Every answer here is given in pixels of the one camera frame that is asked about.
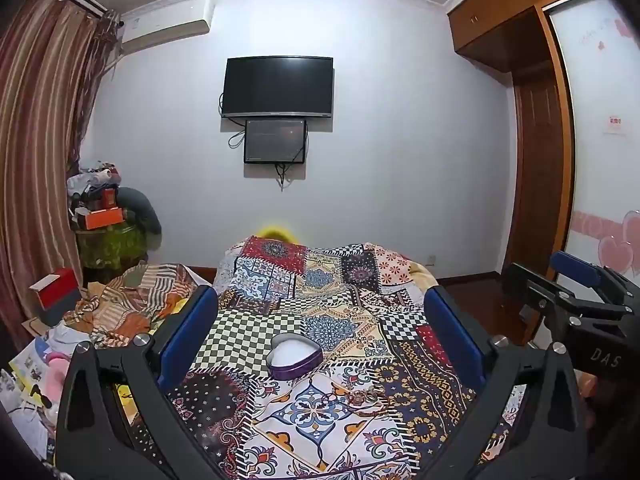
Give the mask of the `orange shoe box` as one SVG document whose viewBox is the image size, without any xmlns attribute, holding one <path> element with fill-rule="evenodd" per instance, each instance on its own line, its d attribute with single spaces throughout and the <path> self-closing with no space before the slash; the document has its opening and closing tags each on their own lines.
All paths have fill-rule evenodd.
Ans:
<svg viewBox="0 0 640 480">
<path fill-rule="evenodd" d="M 124 213 L 122 208 L 119 207 L 95 211 L 87 208 L 78 208 L 76 216 L 80 228 L 84 231 L 102 229 L 124 221 Z"/>
</svg>

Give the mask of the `white air conditioner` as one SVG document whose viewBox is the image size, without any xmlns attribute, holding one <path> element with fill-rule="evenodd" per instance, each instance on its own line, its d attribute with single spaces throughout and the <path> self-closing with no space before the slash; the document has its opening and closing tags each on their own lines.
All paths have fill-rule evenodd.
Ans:
<svg viewBox="0 0 640 480">
<path fill-rule="evenodd" d="M 214 17 L 213 0 L 189 0 L 164 6 L 124 21 L 123 55 L 206 35 Z"/>
</svg>

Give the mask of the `purple heart-shaped tin box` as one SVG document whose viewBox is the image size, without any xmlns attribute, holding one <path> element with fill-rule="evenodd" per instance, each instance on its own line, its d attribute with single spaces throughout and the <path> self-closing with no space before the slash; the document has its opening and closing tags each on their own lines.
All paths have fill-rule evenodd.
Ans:
<svg viewBox="0 0 640 480">
<path fill-rule="evenodd" d="M 323 362 L 322 348 L 305 336 L 283 333 L 271 339 L 266 356 L 269 375 L 275 380 L 291 380 L 312 372 Z"/>
</svg>

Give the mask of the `red and white box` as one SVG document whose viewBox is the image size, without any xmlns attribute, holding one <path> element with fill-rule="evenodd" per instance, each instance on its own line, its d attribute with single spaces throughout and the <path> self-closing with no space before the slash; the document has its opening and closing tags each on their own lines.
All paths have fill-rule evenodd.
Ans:
<svg viewBox="0 0 640 480">
<path fill-rule="evenodd" d="M 49 327 L 60 322 L 66 312 L 81 300 L 77 278 L 72 269 L 61 268 L 29 286 L 38 299 L 38 318 Z"/>
</svg>

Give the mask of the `colourful patchwork bedspread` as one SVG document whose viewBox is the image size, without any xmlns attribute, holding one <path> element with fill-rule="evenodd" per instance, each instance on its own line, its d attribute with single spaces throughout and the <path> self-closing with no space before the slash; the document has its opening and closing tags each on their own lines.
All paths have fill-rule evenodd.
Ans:
<svg viewBox="0 0 640 480">
<path fill-rule="evenodd" d="M 413 479 L 474 400 L 423 311 L 424 266 L 381 246 L 251 236 L 213 285 L 216 321 L 167 399 L 226 479 Z M 323 362 L 275 380 L 271 339 Z"/>
</svg>

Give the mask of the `small black wall monitor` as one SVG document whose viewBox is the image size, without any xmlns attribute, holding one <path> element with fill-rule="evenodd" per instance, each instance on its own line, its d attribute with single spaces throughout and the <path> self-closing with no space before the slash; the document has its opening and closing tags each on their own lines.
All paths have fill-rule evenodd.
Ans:
<svg viewBox="0 0 640 480">
<path fill-rule="evenodd" d="M 246 122 L 246 164 L 303 164 L 307 144 L 304 120 L 250 119 Z"/>
</svg>

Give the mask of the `green patterned box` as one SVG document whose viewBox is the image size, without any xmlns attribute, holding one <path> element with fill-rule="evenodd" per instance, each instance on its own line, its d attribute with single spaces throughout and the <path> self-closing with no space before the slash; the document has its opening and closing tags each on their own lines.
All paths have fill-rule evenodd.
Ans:
<svg viewBox="0 0 640 480">
<path fill-rule="evenodd" d="M 77 231 L 82 266 L 94 270 L 126 270 L 146 257 L 145 234 L 134 224 L 122 222 L 104 229 Z"/>
</svg>

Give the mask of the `white sliding door with hearts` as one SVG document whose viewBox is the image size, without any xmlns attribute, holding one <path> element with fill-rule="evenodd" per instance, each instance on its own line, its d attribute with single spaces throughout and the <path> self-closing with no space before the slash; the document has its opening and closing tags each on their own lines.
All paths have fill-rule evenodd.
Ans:
<svg viewBox="0 0 640 480">
<path fill-rule="evenodd" d="M 562 0 L 547 18 L 574 127 L 566 251 L 639 279 L 639 40 L 611 0 Z"/>
</svg>

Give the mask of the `brown wooden wardrobe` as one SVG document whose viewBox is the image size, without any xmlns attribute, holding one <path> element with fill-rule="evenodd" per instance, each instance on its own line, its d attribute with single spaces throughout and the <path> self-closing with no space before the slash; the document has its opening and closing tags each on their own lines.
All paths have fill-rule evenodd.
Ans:
<svg viewBox="0 0 640 480">
<path fill-rule="evenodd" d="M 560 0 L 451 0 L 458 55 L 512 78 L 516 177 L 506 264 L 546 278 L 564 248 L 574 188 L 574 126 L 560 49 L 544 7 Z"/>
</svg>

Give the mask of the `dark green cushion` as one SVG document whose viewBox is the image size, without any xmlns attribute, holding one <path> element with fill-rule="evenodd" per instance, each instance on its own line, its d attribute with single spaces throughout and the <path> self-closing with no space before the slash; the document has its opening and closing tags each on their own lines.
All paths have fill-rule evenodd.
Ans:
<svg viewBox="0 0 640 480">
<path fill-rule="evenodd" d="M 149 250 L 160 248 L 162 225 L 150 200 L 135 188 L 121 186 L 117 193 L 117 203 L 120 208 L 126 210 L 126 218 L 134 222 L 145 234 Z"/>
</svg>

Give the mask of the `brown striped patchwork cloth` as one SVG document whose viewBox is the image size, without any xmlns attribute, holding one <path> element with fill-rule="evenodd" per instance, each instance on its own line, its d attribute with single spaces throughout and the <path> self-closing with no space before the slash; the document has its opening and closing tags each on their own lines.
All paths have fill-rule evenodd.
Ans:
<svg viewBox="0 0 640 480">
<path fill-rule="evenodd" d="M 106 284 L 89 283 L 63 321 L 98 348 L 125 347 L 137 334 L 154 333 L 197 288 L 182 264 L 142 262 Z"/>
</svg>

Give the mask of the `black wall television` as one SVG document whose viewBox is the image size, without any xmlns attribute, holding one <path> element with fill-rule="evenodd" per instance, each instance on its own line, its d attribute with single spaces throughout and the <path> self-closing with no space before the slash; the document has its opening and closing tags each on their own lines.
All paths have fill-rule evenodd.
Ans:
<svg viewBox="0 0 640 480">
<path fill-rule="evenodd" d="M 287 55 L 228 58 L 221 116 L 330 118 L 333 93 L 332 58 Z"/>
</svg>

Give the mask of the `striped brown curtain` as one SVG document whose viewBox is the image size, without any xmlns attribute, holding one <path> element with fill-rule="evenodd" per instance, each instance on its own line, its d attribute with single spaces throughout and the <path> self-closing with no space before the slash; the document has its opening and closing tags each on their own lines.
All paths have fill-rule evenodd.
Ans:
<svg viewBox="0 0 640 480">
<path fill-rule="evenodd" d="M 119 16 L 70 0 L 25 0 L 1 37 L 1 343 L 22 350 L 32 283 L 81 271 L 67 212 Z"/>
</svg>

